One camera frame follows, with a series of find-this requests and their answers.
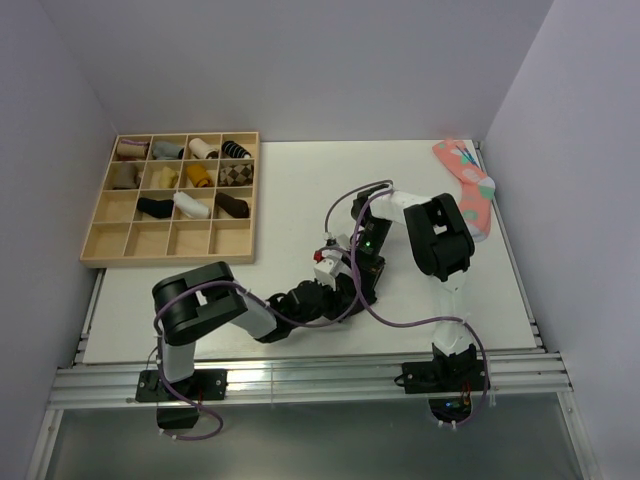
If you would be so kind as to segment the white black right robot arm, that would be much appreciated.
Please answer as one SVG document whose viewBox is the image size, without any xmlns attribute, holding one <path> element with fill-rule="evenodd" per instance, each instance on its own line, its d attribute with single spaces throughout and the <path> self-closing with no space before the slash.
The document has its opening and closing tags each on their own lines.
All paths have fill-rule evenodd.
<svg viewBox="0 0 640 480">
<path fill-rule="evenodd" d="M 446 390 L 457 388 L 468 374 L 463 360 L 476 359 L 479 343 L 465 314 L 457 307 L 475 244 L 454 198 L 448 193 L 421 197 L 382 184 L 357 194 L 351 216 L 355 229 L 350 264 L 356 297 L 363 308 L 371 309 L 375 286 L 384 268 L 379 252 L 392 224 L 406 228 L 420 272 L 440 282 L 443 298 L 454 312 L 422 323 L 436 325 L 432 351 L 440 360 L 432 368 L 435 383 Z"/>
</svg>

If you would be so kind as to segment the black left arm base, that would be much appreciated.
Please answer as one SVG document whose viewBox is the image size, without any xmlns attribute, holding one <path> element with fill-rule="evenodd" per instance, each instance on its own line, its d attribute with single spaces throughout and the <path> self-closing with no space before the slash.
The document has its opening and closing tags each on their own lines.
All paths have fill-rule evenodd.
<svg viewBox="0 0 640 480">
<path fill-rule="evenodd" d="M 225 398 L 227 371 L 224 369 L 195 370 L 194 373 L 171 388 L 190 401 L 201 404 L 203 401 L 221 401 Z M 137 403 L 167 403 L 179 398 L 162 382 L 156 370 L 143 370 L 138 378 L 134 397 Z M 184 431 L 193 428 L 199 412 L 193 406 L 185 404 L 182 408 L 158 406 L 156 423 L 159 428 L 170 431 Z"/>
</svg>

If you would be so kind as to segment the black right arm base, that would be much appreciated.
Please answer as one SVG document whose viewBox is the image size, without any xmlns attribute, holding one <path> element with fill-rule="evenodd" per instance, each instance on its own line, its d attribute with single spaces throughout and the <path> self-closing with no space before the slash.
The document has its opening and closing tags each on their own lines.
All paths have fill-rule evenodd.
<svg viewBox="0 0 640 480">
<path fill-rule="evenodd" d="M 428 400 L 431 414 L 451 426 L 467 420 L 474 409 L 472 395 L 487 395 L 490 387 L 480 360 L 406 362 L 401 365 L 394 384 L 408 395 L 435 394 L 436 398 Z"/>
</svg>

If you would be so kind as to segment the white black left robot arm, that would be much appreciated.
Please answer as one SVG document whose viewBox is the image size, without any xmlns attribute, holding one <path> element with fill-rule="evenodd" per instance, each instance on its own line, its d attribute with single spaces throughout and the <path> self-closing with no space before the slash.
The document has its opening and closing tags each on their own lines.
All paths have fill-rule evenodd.
<svg viewBox="0 0 640 480">
<path fill-rule="evenodd" d="M 195 347 L 227 324 L 262 344 L 279 342 L 297 328 L 332 326 L 361 312 L 353 281 L 338 276 L 335 287 L 305 280 L 262 300 L 240 286 L 231 267 L 215 262 L 159 281 L 151 290 L 158 335 L 159 388 L 183 399 L 195 386 Z"/>
</svg>

